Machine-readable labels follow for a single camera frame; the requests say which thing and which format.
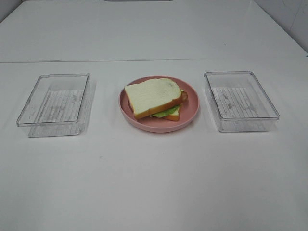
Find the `clear right plastic container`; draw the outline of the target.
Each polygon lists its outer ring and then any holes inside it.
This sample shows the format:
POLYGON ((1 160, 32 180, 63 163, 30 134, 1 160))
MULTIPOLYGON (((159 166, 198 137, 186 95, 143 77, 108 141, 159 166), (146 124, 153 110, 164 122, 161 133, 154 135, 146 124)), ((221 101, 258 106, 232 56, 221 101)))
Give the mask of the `clear right plastic container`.
POLYGON ((219 132, 266 132, 280 119, 253 72, 206 72, 204 77, 219 132))

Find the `pink plate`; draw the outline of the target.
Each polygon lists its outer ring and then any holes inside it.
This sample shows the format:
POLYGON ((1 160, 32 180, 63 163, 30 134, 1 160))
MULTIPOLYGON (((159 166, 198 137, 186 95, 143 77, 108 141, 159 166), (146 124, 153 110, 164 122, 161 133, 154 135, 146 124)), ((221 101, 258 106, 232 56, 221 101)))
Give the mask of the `pink plate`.
POLYGON ((191 123, 197 116, 200 108, 200 100, 196 90, 187 82, 175 78, 169 77, 174 80, 181 89, 188 93, 188 100, 185 101, 180 109, 180 118, 178 121, 166 120, 163 118, 156 117, 145 117, 140 120, 134 118, 133 112, 130 108, 128 97, 126 96, 125 90, 122 90, 119 95, 119 107, 124 118, 134 127, 141 130, 154 133, 167 133, 177 131, 186 127, 191 123))

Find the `clear plastic container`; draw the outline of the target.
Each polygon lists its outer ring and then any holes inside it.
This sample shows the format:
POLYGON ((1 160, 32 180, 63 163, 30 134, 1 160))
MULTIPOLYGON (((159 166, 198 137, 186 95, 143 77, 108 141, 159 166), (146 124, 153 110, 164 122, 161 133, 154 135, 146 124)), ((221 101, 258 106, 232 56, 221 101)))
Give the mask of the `clear plastic container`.
POLYGON ((280 119, 253 72, 206 72, 204 77, 219 132, 266 132, 280 119))
POLYGON ((95 90, 89 73, 41 75, 16 125, 29 138, 79 135, 88 127, 95 90))

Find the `bacon strip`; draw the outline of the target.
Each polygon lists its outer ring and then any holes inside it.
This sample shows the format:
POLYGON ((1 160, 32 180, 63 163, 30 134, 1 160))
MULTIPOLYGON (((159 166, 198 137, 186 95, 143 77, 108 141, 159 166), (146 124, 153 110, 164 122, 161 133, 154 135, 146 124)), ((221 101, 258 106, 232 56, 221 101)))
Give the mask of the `bacon strip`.
POLYGON ((185 101, 187 101, 187 99, 188 99, 188 93, 187 92, 182 91, 181 96, 182 96, 182 102, 181 103, 184 103, 185 101))

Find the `clear left plastic container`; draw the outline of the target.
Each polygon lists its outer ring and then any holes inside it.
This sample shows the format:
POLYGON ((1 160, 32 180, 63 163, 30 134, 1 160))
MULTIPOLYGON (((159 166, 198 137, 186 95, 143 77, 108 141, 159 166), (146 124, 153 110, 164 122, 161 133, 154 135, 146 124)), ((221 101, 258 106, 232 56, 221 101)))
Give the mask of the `clear left plastic container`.
POLYGON ((16 125, 29 138, 79 135, 88 127, 95 90, 89 73, 41 75, 16 125))

